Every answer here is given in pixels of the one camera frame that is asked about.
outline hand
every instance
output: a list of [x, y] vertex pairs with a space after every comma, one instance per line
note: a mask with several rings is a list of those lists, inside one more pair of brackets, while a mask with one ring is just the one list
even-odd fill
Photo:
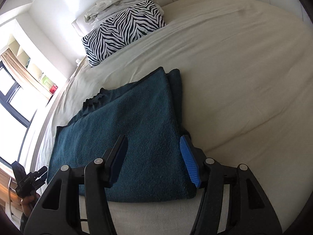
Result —
[[[40, 198], [40, 195], [38, 193], [36, 193], [36, 198], [37, 200]], [[24, 199], [21, 200], [21, 205], [22, 205], [22, 209], [23, 209], [23, 213], [26, 217], [29, 217], [32, 209], [30, 207], [30, 203], [33, 202], [35, 200], [35, 196], [27, 196]]]

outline folded blanket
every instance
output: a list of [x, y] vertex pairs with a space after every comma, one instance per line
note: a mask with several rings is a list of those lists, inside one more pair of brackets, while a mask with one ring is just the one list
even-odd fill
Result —
[[[145, 0], [104, 0], [97, 3], [84, 15], [84, 21], [88, 24], [95, 24], [99, 21], [103, 21], [108, 17], [115, 15], [117, 12], [127, 9], [139, 2]], [[163, 16], [164, 11], [158, 4], [157, 0], [153, 0], [157, 8]]]
[[48, 181], [62, 165], [84, 166], [113, 147], [120, 134], [128, 152], [117, 183], [105, 189], [109, 201], [161, 202], [192, 198], [180, 154], [182, 83], [178, 69], [162, 67], [138, 82], [100, 93], [83, 103], [67, 126], [57, 127]]

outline silver screw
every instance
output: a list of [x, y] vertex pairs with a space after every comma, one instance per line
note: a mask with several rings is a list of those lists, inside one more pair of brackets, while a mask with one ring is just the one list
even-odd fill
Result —
[[205, 162], [206, 162], [207, 164], [214, 164], [214, 159], [212, 159], [212, 158], [206, 158]]
[[103, 162], [102, 158], [97, 158], [96, 160], [94, 160], [95, 164], [101, 164]]
[[63, 166], [61, 167], [61, 171], [67, 171], [68, 168], [69, 168], [68, 165], [63, 165]]
[[245, 165], [245, 164], [240, 164], [239, 168], [240, 168], [241, 170], [247, 170], [247, 169], [248, 169], [248, 166]]

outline fitted bed sheet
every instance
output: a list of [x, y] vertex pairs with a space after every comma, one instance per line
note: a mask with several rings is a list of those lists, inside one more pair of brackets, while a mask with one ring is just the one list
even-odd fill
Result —
[[[167, 26], [70, 80], [47, 127], [36, 167], [48, 165], [64, 126], [101, 87], [118, 88], [159, 66], [178, 68], [183, 126], [223, 165], [247, 164], [283, 230], [313, 190], [313, 32], [294, 15], [255, 0], [179, 0], [163, 7]], [[191, 200], [110, 202], [118, 234], [189, 234]]]

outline pillow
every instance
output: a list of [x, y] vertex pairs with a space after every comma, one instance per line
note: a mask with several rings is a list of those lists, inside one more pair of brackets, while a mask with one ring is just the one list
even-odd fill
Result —
[[163, 26], [166, 24], [152, 0], [117, 13], [82, 38], [90, 65], [98, 65], [119, 49]]

